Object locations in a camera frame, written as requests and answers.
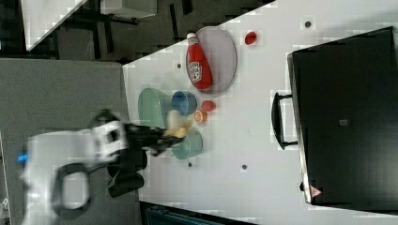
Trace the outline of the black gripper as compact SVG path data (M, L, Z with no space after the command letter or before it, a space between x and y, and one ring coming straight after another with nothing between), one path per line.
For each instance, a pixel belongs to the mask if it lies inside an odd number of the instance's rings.
M164 153L168 148L181 143L185 137L185 128L160 128L135 126L126 124L124 126L129 148L142 150L144 147L150 147L150 153L157 157Z

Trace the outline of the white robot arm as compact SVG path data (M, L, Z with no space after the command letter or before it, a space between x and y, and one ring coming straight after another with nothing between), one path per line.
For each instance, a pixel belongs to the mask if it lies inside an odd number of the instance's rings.
M93 197L90 174L102 168L111 176L111 197L142 188L146 152L162 154L183 142L192 127L191 119L174 110L167 120L166 127L141 126L103 110L88 128L28 138L21 175L27 185L22 225L54 225L59 218L82 215Z

